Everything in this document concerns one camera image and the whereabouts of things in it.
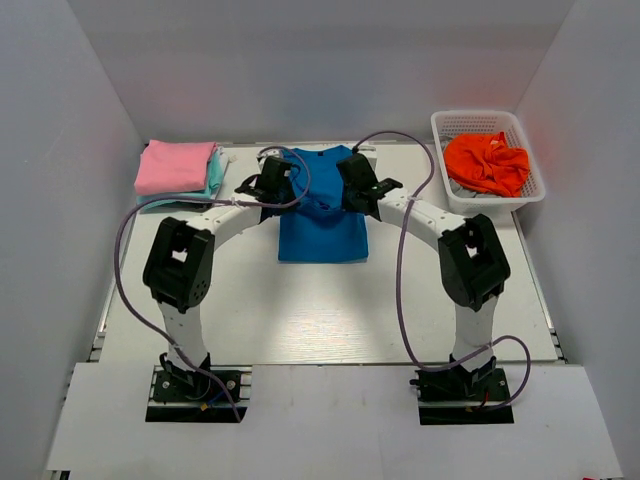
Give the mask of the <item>blue t shirt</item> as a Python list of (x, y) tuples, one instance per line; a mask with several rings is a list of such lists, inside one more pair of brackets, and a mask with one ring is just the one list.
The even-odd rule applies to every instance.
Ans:
[(351, 150), (343, 145), (283, 153), (296, 166), (294, 193), (304, 197), (293, 212), (280, 217), (279, 261), (337, 264), (368, 258), (364, 216), (341, 206), (343, 181), (337, 163), (350, 156)]

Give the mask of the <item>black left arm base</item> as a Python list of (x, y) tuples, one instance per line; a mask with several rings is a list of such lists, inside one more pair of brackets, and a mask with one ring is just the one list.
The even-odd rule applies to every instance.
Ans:
[[(243, 419), (250, 402), (252, 368), (230, 366), (213, 370), (229, 391), (239, 418)], [(154, 367), (146, 423), (235, 424), (237, 418), (222, 388), (213, 380), (194, 390), (175, 379), (159, 365)]]

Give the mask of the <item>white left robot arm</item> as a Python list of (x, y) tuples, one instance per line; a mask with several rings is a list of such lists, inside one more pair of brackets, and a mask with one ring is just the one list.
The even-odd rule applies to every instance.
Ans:
[(177, 387), (199, 399), (211, 387), (210, 354), (204, 344), (200, 304), (211, 282), (215, 250), (271, 216), (294, 210), (290, 175), (299, 168), (278, 156), (262, 161), (253, 180), (245, 180), (227, 204), (216, 205), (188, 220), (163, 219), (143, 270), (171, 338), (163, 368), (177, 376)]

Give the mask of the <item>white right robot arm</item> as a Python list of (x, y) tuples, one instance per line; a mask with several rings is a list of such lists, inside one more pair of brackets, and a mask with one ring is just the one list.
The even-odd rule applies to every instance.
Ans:
[(355, 153), (337, 163), (343, 180), (342, 206), (401, 229), (436, 251), (441, 282), (455, 304), (455, 340), (450, 362), (428, 366), (410, 353), (421, 370), (453, 370), (451, 384), (472, 399), (488, 385), (495, 369), (493, 319), (511, 269), (493, 222), (484, 214), (472, 218), (447, 212), (411, 193), (391, 178), (379, 180), (367, 157)]

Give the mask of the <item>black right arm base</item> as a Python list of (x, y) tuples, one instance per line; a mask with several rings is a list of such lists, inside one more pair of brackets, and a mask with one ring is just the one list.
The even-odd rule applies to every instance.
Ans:
[(453, 371), (422, 370), (409, 381), (416, 391), (421, 426), (507, 425), (514, 423), (511, 406), (495, 409), (510, 398), (502, 368), (495, 369), (469, 392), (454, 381)]

